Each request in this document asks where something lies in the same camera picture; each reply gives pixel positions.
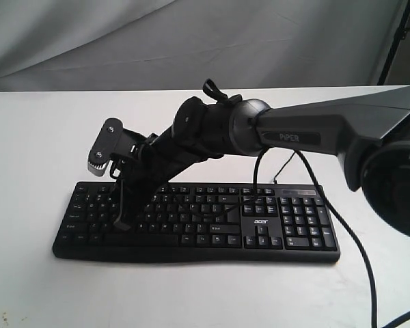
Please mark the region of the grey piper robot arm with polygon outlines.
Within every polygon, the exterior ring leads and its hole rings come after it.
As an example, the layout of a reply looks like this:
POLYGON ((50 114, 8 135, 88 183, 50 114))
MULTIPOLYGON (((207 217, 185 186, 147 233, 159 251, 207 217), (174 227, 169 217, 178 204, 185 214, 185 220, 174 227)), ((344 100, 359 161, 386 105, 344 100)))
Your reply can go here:
POLYGON ((213 104, 190 97, 162 134, 129 132, 131 141, 111 151, 133 213, 193 164, 287 148, 335 156, 348 188, 362 190, 382 220, 410 237, 410 86, 280 108, 226 96, 212 81, 204 92, 213 104))

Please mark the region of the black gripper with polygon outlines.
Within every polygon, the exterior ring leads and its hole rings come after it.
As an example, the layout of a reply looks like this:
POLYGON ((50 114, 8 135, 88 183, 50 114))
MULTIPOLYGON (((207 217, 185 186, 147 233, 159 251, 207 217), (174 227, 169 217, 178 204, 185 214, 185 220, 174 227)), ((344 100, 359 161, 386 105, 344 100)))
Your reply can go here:
POLYGON ((128 152, 115 151, 121 155, 120 180, 113 184, 107 204, 109 221, 115 228, 128 232, 130 219, 144 211, 158 189, 186 168, 204 161, 205 154, 175 140, 170 129, 147 137, 125 130, 122 136, 126 139, 120 144, 129 142, 128 152))

